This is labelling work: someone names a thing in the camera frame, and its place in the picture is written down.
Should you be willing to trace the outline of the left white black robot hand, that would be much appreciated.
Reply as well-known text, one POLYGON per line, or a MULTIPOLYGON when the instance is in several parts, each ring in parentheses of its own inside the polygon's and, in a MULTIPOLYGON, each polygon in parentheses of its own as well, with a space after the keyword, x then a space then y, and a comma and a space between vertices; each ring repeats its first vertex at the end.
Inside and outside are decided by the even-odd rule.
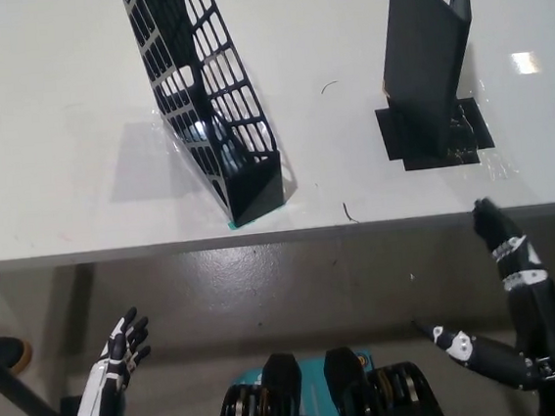
POLYGON ((151 352, 147 316, 131 307, 115 324, 92 364, 77 416, 123 416, 124 394, 131 376, 151 352))

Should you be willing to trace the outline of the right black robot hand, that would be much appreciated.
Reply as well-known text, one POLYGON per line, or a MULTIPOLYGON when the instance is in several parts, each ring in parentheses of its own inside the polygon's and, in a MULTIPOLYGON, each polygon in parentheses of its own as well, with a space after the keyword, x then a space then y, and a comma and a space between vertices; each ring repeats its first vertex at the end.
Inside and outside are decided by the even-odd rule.
POLYGON ((523 391, 555 387, 555 282, 530 237, 494 201, 477 199, 472 217, 498 271, 516 342, 413 324, 453 362, 494 382, 523 391))

